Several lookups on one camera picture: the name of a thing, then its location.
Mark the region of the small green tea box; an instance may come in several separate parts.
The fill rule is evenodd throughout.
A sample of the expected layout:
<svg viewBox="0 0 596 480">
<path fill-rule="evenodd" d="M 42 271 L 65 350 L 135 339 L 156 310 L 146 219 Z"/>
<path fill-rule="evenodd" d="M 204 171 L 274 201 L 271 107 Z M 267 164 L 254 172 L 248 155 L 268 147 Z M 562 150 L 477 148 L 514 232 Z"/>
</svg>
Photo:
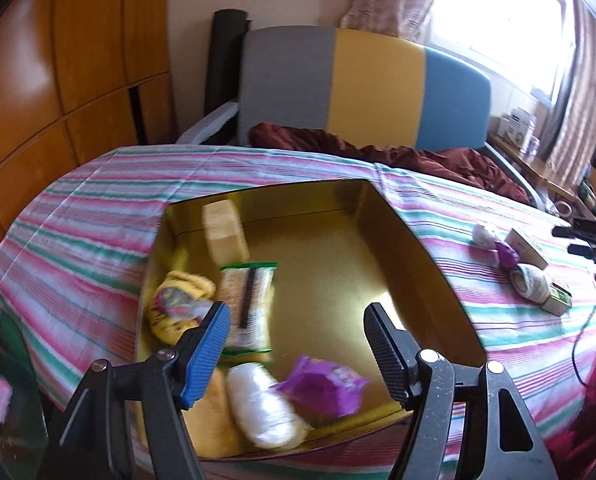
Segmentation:
<svg viewBox="0 0 596 480">
<path fill-rule="evenodd" d="M 552 315 L 561 316 L 571 309 L 572 295 L 560 285 L 550 283 L 548 296 L 544 304 L 541 304 L 540 307 Z"/>
</svg>

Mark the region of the striped bed cover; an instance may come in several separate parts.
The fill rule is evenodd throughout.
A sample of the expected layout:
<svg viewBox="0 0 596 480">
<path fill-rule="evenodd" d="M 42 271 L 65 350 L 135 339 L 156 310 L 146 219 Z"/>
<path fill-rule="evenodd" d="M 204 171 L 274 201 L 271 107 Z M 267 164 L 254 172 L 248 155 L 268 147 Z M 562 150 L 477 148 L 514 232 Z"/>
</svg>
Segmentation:
<svg viewBox="0 0 596 480">
<path fill-rule="evenodd" d="M 335 156 L 186 145 L 119 148 L 41 192 L 0 244 L 0 309 L 17 322 L 41 391 L 65 406 L 90 363 L 134 356 L 138 294 L 163 208 L 289 182 L 365 179 L 386 196 L 445 273 L 486 352 L 502 362 L 544 438 L 581 408 L 596 358 L 590 261 L 552 236 L 555 218 L 507 198 L 409 170 Z M 561 318 L 516 295 L 471 243 L 484 223 L 535 240 L 570 288 Z"/>
</svg>

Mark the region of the purple snack packet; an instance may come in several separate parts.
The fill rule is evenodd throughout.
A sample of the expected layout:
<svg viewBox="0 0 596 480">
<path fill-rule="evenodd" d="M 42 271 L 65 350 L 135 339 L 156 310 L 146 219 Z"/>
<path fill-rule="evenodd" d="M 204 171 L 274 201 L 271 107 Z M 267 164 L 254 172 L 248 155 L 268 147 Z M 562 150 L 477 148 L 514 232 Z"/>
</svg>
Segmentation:
<svg viewBox="0 0 596 480">
<path fill-rule="evenodd" d="M 321 417 L 340 418 L 359 411 L 370 382 L 345 365 L 300 356 L 287 378 L 271 389 Z"/>
<path fill-rule="evenodd" d="M 497 252 L 498 266 L 507 272 L 514 270 L 520 263 L 518 252 L 503 240 L 496 240 L 494 246 Z"/>
</svg>

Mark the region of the white cream tea box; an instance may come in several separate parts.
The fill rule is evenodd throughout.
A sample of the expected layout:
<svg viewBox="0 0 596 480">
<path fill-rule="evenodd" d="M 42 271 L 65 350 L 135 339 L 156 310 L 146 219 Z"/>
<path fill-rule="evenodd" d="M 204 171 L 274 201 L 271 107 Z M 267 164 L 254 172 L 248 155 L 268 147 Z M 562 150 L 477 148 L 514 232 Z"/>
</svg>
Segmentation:
<svg viewBox="0 0 596 480">
<path fill-rule="evenodd" d="M 505 242 L 517 252 L 521 263 L 531 264 L 540 270 L 548 267 L 542 247 L 522 232 L 511 229 L 505 237 Z"/>
</svg>

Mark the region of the white appliance box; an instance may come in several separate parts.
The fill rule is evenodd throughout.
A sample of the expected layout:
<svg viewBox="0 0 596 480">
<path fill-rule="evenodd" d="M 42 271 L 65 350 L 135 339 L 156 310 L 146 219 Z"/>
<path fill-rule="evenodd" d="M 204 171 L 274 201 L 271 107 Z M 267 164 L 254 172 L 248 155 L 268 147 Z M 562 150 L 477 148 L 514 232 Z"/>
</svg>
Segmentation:
<svg viewBox="0 0 596 480">
<path fill-rule="evenodd" d="M 533 134 L 535 121 L 534 115 L 515 107 L 510 113 L 500 116 L 497 135 L 514 144 L 516 148 L 522 148 Z"/>
</svg>

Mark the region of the gold tin box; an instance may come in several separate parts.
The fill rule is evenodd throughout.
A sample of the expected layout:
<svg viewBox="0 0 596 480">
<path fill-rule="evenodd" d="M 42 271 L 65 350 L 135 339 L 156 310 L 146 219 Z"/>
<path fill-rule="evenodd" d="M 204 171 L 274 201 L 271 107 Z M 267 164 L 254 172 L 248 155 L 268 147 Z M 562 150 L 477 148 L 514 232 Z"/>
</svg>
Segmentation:
<svg viewBox="0 0 596 480">
<path fill-rule="evenodd" d="M 429 252 L 366 180 L 299 182 L 182 200 L 164 208 L 146 266 L 140 313 L 168 272 L 219 284 L 203 235 L 202 207 L 232 200 L 253 261 L 276 262 L 270 310 L 272 352 L 262 361 L 278 380 L 300 356 L 331 361 L 371 382 L 360 411 L 338 419 L 297 408 L 313 428 L 291 451 L 263 451 L 243 437 L 243 452 L 216 462 L 281 457 L 370 434 L 408 414 L 383 382 L 363 329 L 368 304 L 380 302 L 421 348 L 450 362 L 481 366 L 482 344 L 447 278 Z"/>
</svg>

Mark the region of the small white wrapped ball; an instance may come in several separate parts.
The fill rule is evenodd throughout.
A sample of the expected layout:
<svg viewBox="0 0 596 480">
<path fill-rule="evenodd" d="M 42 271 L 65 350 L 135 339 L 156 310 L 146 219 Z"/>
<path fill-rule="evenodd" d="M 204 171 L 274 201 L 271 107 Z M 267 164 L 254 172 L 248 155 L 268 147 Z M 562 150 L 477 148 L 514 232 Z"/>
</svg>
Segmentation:
<svg viewBox="0 0 596 480">
<path fill-rule="evenodd" d="M 482 223 L 477 223 L 471 231 L 473 244 L 478 247 L 493 250 L 499 242 L 499 237 L 494 230 Z"/>
</svg>

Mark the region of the dark red blanket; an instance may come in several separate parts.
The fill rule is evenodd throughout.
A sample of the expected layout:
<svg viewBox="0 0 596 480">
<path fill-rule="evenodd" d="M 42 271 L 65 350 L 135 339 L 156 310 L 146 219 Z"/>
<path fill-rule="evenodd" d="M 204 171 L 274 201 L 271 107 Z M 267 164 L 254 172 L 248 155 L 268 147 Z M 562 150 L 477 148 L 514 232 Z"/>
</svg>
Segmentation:
<svg viewBox="0 0 596 480">
<path fill-rule="evenodd" d="M 530 203 L 529 193 L 520 184 L 507 176 L 493 159 L 473 148 L 451 148 L 440 153 L 416 151 L 407 146 L 378 148 L 365 145 L 358 148 L 325 130 L 277 126 L 270 122 L 260 122 L 252 127 L 248 140 L 254 148 L 335 155 L 383 164 L 481 188 L 518 203 Z"/>
</svg>

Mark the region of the black rolled mat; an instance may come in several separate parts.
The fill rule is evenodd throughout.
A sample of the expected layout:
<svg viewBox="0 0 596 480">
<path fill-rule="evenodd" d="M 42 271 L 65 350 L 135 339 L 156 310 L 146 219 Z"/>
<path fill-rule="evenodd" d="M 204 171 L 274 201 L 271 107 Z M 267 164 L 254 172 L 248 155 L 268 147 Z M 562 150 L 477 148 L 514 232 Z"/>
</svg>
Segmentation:
<svg viewBox="0 0 596 480">
<path fill-rule="evenodd" d="M 244 10 L 222 9 L 213 13 L 203 114 L 237 98 L 243 40 L 249 28 L 249 14 Z"/>
</svg>

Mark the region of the wooden desk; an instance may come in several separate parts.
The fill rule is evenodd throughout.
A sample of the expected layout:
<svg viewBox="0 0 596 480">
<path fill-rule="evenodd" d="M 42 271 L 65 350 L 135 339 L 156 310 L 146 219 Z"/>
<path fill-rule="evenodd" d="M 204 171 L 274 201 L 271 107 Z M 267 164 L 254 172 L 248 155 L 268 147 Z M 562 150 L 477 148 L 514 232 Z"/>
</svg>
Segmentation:
<svg viewBox="0 0 596 480">
<path fill-rule="evenodd" d="M 544 162 L 535 157 L 521 154 L 519 148 L 497 134 L 488 135 L 488 145 L 501 154 L 516 169 L 540 196 L 546 195 L 553 204 L 563 202 L 573 207 L 578 200 L 572 191 L 552 182 L 546 177 Z"/>
</svg>

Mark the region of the right beige curtain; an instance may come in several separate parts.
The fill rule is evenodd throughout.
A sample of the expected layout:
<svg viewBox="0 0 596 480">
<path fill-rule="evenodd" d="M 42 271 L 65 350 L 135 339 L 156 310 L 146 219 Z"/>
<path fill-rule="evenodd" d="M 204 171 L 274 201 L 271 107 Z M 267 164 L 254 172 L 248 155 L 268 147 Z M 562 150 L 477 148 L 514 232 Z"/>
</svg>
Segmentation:
<svg viewBox="0 0 596 480">
<path fill-rule="evenodd" d="M 546 178 L 560 188 L 582 181 L 596 148 L 596 18 L 572 0 L 574 49 L 542 134 Z"/>
</svg>

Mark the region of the white plastic bag ball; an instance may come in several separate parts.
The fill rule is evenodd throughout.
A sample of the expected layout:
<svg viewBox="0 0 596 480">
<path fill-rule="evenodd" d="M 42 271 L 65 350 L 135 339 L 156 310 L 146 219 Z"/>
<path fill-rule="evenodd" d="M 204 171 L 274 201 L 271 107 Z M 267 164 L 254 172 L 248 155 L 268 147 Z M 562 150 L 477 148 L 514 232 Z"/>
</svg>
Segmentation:
<svg viewBox="0 0 596 480">
<path fill-rule="evenodd" d="M 289 451 L 301 445 L 311 426 L 276 389 L 277 380 L 255 362 L 239 364 L 225 385 L 236 425 L 261 450 Z"/>
</svg>

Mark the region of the yellow sponge block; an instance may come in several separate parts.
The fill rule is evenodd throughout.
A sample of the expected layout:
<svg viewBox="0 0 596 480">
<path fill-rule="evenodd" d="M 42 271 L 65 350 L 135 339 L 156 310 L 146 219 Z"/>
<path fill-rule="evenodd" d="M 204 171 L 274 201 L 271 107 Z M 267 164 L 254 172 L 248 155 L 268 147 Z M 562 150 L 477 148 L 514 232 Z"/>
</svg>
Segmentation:
<svg viewBox="0 0 596 480">
<path fill-rule="evenodd" d="M 215 264 L 229 266 L 249 260 L 243 225 L 232 200 L 218 200 L 203 206 L 201 220 L 209 254 Z"/>
</svg>

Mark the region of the wooden wardrobe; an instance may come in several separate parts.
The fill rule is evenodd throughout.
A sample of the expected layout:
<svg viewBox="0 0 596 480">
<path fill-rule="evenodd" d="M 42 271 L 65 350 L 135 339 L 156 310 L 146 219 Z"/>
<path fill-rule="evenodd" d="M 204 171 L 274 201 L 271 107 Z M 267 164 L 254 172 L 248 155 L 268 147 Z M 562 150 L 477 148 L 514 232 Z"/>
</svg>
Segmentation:
<svg viewBox="0 0 596 480">
<path fill-rule="evenodd" d="M 0 15 L 0 241 L 68 171 L 176 137 L 168 0 L 10 0 Z"/>
</svg>

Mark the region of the cream sock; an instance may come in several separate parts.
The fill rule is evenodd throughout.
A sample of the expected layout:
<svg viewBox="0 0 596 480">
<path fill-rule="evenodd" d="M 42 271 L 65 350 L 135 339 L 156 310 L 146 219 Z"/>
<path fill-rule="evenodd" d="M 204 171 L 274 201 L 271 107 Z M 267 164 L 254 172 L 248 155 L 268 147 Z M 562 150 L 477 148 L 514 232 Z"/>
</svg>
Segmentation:
<svg viewBox="0 0 596 480">
<path fill-rule="evenodd" d="M 549 281 L 545 272 L 530 263 L 518 263 L 509 272 L 512 287 L 522 298 L 533 304 L 545 304 L 550 297 Z"/>
</svg>

